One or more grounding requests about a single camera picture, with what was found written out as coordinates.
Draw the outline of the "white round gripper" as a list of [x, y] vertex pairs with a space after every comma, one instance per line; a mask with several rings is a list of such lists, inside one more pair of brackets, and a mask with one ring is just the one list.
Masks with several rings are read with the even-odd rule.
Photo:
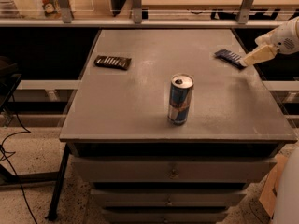
[[256, 49], [240, 59], [244, 67], [270, 61], [279, 53], [289, 55], [299, 51], [299, 18], [291, 19], [278, 28], [255, 39]]

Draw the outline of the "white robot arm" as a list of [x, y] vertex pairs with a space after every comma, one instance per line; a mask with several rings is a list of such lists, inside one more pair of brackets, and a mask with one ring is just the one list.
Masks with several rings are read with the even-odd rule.
[[[270, 61], [280, 54], [299, 51], [299, 18], [295, 17], [255, 39], [258, 45], [245, 55], [244, 67]], [[272, 224], [299, 224], [299, 148], [295, 149], [284, 166], [278, 183]]]

